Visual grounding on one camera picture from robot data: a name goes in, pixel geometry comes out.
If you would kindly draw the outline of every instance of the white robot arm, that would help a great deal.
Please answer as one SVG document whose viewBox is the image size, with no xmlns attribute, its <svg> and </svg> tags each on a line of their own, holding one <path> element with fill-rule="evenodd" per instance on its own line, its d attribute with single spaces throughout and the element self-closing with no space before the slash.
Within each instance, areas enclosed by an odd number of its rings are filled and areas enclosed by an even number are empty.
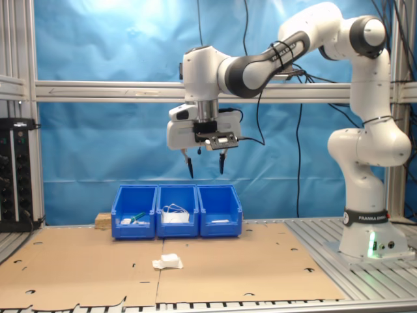
<svg viewBox="0 0 417 313">
<path fill-rule="evenodd" d="M 364 128 L 337 130 L 328 141 L 346 180 L 346 227 L 340 250 L 355 258 L 404 257 L 409 254 L 405 236 L 388 222 L 382 182 L 369 167 L 401 165 L 411 151 L 407 135 L 391 115 L 390 59 L 384 44 L 384 26 L 378 18 L 344 20 L 333 3 L 321 3 L 286 21 L 278 41 L 262 54 L 230 57 L 212 46 L 194 48 L 183 59 L 185 104 L 169 112 L 168 147 L 182 150 L 191 174 L 187 148 L 223 149 L 222 171 L 225 151 L 238 146 L 241 130 L 239 112 L 219 113 L 219 93 L 252 98 L 273 75 L 315 49 L 327 59 L 348 59 L 350 106 Z"/>
</svg>

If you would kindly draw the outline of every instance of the green status light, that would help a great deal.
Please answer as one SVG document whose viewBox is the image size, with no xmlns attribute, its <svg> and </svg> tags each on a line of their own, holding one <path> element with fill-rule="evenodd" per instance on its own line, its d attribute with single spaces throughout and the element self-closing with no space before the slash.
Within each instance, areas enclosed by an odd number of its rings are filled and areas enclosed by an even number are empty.
<svg viewBox="0 0 417 313">
<path fill-rule="evenodd" d="M 369 236 L 369 246 L 367 248 L 367 256 L 370 258 L 373 255 L 373 244 L 375 242 L 375 232 L 371 232 L 371 235 Z"/>
</svg>

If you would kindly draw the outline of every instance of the blue backdrop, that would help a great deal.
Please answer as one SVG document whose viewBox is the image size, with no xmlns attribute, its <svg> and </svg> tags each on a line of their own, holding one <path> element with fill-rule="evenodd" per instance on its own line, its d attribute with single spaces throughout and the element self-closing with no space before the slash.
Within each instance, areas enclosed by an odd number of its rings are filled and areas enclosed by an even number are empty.
<svg viewBox="0 0 417 313">
<path fill-rule="evenodd" d="M 318 0 L 248 0 L 248 53 L 277 39 L 280 25 Z M 344 18 L 376 14 L 371 1 L 333 1 Z M 243 55 L 243 0 L 200 0 L 203 43 Z M 199 46 L 193 0 L 35 0 L 39 80 L 177 82 L 184 52 Z M 349 82 L 348 61 L 313 52 L 301 60 L 309 73 Z M 110 211 L 120 184 L 234 184 L 245 218 L 295 216 L 299 104 L 262 104 L 266 146 L 242 142 L 219 174 L 218 153 L 193 158 L 191 180 L 183 156 L 166 147 L 168 111 L 178 104 L 41 103 L 46 221 L 89 224 Z M 258 137 L 254 104 L 244 111 L 245 136 Z M 345 110 L 356 121 L 349 110 Z M 327 140 L 350 122 L 327 104 L 305 104 L 300 215 L 341 216 L 345 186 Z"/>
</svg>

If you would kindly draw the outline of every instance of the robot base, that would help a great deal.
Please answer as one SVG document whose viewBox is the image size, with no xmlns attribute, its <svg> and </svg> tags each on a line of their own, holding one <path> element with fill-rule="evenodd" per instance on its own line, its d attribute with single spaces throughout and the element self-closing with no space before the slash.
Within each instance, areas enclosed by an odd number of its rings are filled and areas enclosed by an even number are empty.
<svg viewBox="0 0 417 313">
<path fill-rule="evenodd" d="M 405 235 L 390 222 L 345 226 L 340 242 L 325 243 L 324 246 L 348 269 L 358 264 L 415 258 L 415 252 L 408 247 Z"/>
</svg>

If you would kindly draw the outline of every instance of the wooden block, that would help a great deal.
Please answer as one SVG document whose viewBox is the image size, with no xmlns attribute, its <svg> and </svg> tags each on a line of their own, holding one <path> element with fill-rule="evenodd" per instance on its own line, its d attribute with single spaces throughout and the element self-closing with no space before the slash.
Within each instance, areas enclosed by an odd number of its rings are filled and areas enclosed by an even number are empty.
<svg viewBox="0 0 417 313">
<path fill-rule="evenodd" d="M 111 228 L 111 214 L 99 213 L 96 217 L 96 229 L 97 230 L 109 230 Z"/>
</svg>

